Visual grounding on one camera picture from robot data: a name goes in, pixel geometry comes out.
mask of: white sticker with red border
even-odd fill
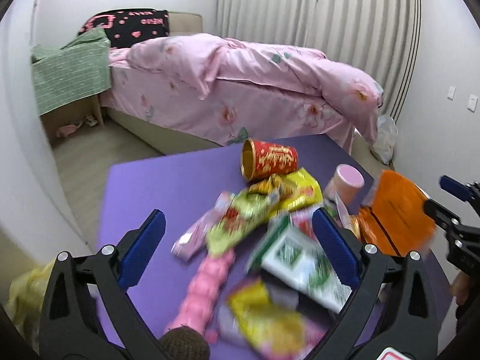
[[[411,360],[393,348],[385,349],[377,360]]]

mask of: purple table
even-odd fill
[[[327,185],[338,164],[356,167],[365,179],[364,189],[349,206],[351,212],[356,212],[373,179],[327,135],[278,139],[275,142],[295,147],[299,166],[306,168],[322,188]],[[175,240],[213,206],[220,192],[239,192],[245,187],[239,169],[241,149],[241,145],[233,145],[158,157],[115,165],[110,171],[102,207],[99,247],[116,245],[128,230],[140,227],[153,209],[162,210],[166,217],[164,238],[140,283],[128,291],[138,312],[156,337],[162,336],[165,326],[176,317],[188,283],[206,255],[205,252],[201,253],[186,265],[174,258],[170,249]],[[237,260],[220,295],[214,318],[218,305],[243,278],[250,251],[262,235],[261,231],[253,232],[236,248]],[[451,302],[448,281],[432,253],[427,266],[436,296],[437,313],[442,321]],[[331,323],[328,315],[322,312],[321,307],[316,314],[313,319],[327,328]],[[110,341],[121,345],[102,305],[99,306],[99,316]],[[373,328],[374,322],[369,323],[361,340],[367,339]],[[232,358],[232,351],[237,359],[258,358],[250,349],[237,348],[221,340],[211,347],[210,358]]]

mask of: beige curtain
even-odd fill
[[[421,0],[218,0],[222,37],[322,50],[369,73],[396,120],[415,64]]]

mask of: pink lid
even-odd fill
[[[354,167],[343,163],[337,166],[337,174],[342,180],[354,188],[362,188],[365,181],[362,174]]]

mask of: orange pouch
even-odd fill
[[[435,222],[423,212],[426,199],[412,181],[392,170],[384,171],[373,204],[358,212],[362,238],[393,256],[427,251]]]

